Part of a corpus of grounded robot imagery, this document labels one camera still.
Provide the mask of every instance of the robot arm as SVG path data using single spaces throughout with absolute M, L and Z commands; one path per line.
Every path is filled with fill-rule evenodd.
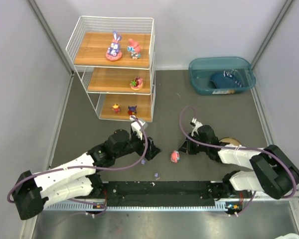
M 229 184 L 234 191 L 263 191 L 274 199 L 280 199 L 293 188 L 293 184 L 284 168 L 267 154 L 255 150 L 244 149 L 243 146 L 220 142 L 214 130 L 209 125 L 203 125 L 196 119 L 190 123 L 193 131 L 188 135 L 202 143 L 218 146 L 208 147 L 186 139 L 179 151 L 187 154 L 205 152 L 211 160 L 219 163 L 236 164 L 252 171 L 234 171 L 226 175 L 224 183 Z M 276 145 L 270 145 L 263 150 L 277 156 L 292 173 L 296 184 L 299 183 L 299 170 Z
M 139 122 L 146 128 L 147 123 L 144 120 L 139 119 Z M 103 183 L 97 174 L 100 170 L 94 167 L 111 167 L 117 158 L 133 152 L 142 155 L 145 140 L 148 141 L 145 158 L 152 160 L 161 149 L 154 145 L 150 137 L 143 137 L 141 128 L 135 121 L 131 124 L 131 137 L 127 131 L 118 129 L 104 143 L 66 164 L 49 170 L 61 169 L 60 171 L 25 181 L 12 194 L 20 218 L 27 220 L 38 215 L 44 208 L 70 198 L 98 196 L 102 192 Z M 92 168 L 68 169 L 81 165 Z M 22 173 L 17 183 L 31 175 L 30 171 Z

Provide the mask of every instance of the label on bin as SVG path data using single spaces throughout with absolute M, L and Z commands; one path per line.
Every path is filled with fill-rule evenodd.
M 213 91 L 213 95 L 233 94 L 235 91 Z

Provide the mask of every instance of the shelf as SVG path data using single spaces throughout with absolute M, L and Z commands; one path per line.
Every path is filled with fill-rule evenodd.
M 143 78 L 143 88 L 134 91 L 130 82 L 135 77 Z M 90 93 L 150 94 L 150 71 L 122 68 L 94 68 L 90 84 Z
M 130 120 L 128 114 L 128 106 L 137 107 L 137 117 L 142 118 L 147 122 L 152 121 L 152 107 L 154 102 L 154 86 L 152 89 L 152 95 L 122 95 L 122 94 L 106 94 L 103 100 L 99 99 L 97 106 L 101 107 L 101 113 L 99 118 L 104 120 Z M 113 112 L 112 105 L 119 104 L 121 111 L 117 114 Z
M 122 49 L 122 58 L 118 61 L 109 61 L 106 57 L 106 51 L 113 40 L 112 32 L 86 32 L 82 43 L 76 54 L 74 65 L 78 66 L 99 66 L 99 67 L 150 67 L 150 39 L 151 34 L 140 33 L 119 33 L 122 35 L 120 41 Z M 132 59 L 127 51 L 129 39 L 139 42 L 141 47 L 141 58 Z

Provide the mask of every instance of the wall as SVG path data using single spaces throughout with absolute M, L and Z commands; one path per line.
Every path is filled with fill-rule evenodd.
M 0 0 L 0 239 L 22 221 L 6 196 L 19 175 L 46 169 L 70 77 L 25 0 Z
M 36 0 L 64 49 L 81 15 L 153 17 L 156 66 L 186 69 L 198 57 L 252 61 L 282 0 Z
M 299 168 L 299 1 L 293 3 L 255 73 L 276 144 Z

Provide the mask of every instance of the blue bin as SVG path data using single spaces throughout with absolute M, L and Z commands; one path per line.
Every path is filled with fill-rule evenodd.
M 242 83 L 241 88 L 218 89 L 210 82 L 210 77 L 216 72 L 228 71 L 234 74 Z M 189 78 L 196 93 L 204 96 L 219 94 L 239 94 L 250 90 L 256 84 L 251 65 L 241 57 L 213 57 L 193 60 L 188 68 Z

